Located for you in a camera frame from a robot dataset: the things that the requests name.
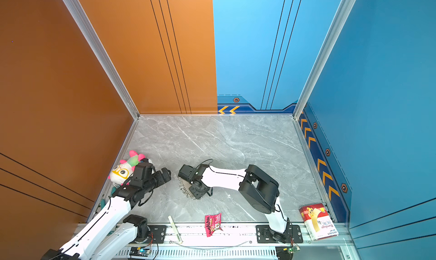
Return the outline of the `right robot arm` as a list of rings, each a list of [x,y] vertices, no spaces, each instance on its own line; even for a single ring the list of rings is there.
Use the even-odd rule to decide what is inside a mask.
[[[291,225],[280,203],[279,183],[255,165],[246,169],[220,169],[206,160],[198,166],[183,165],[178,172],[181,190],[200,200],[212,196],[214,188],[238,191],[257,211],[264,213],[271,238],[278,243],[291,243]]]

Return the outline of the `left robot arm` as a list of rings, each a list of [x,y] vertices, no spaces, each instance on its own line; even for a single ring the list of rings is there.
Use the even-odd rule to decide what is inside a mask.
[[[139,163],[133,175],[118,187],[109,203],[77,235],[60,249],[48,250],[43,260],[110,260],[129,243],[152,238],[148,220],[131,215],[147,193],[171,181],[167,168],[155,170],[149,162]]]

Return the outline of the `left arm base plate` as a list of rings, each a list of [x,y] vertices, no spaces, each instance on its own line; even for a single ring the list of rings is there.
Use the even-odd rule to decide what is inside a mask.
[[[163,244],[166,236],[167,226],[165,225],[148,225],[146,228],[140,228],[136,244]]]

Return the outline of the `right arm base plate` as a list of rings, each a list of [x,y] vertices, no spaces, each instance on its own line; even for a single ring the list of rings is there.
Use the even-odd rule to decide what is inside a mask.
[[[257,225],[255,226],[256,230],[256,239],[259,244],[268,244],[268,243],[279,243],[279,241],[273,238],[273,232],[267,225]],[[303,235],[301,229],[298,225],[288,226],[285,231],[285,235],[287,236],[285,244],[290,243],[303,243]]]

